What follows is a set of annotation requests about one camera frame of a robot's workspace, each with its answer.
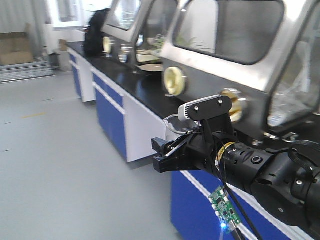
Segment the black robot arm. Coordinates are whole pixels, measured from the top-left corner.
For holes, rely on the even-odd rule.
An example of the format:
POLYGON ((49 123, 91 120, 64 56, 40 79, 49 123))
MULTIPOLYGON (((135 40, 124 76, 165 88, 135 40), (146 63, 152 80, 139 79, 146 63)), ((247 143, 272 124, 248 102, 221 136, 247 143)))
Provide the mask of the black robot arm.
POLYGON ((166 141, 155 137, 159 173, 203 170, 253 196, 274 218, 320 237, 320 145, 298 140, 288 148, 259 150, 229 134, 209 140, 199 131, 166 141))

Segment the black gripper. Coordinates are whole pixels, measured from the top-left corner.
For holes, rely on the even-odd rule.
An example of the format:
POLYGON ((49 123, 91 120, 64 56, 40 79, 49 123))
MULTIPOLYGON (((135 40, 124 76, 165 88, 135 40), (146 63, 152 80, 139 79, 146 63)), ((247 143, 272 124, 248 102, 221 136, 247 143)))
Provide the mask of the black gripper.
POLYGON ((174 171, 203 170, 215 177, 221 174, 216 167, 216 157, 219 150, 230 142, 237 142, 233 134, 221 131, 212 133, 211 141, 206 141, 204 135, 194 133, 176 152, 178 140, 166 141, 159 137, 151 139, 152 149, 160 156, 152 158, 153 168, 160 174, 174 171))

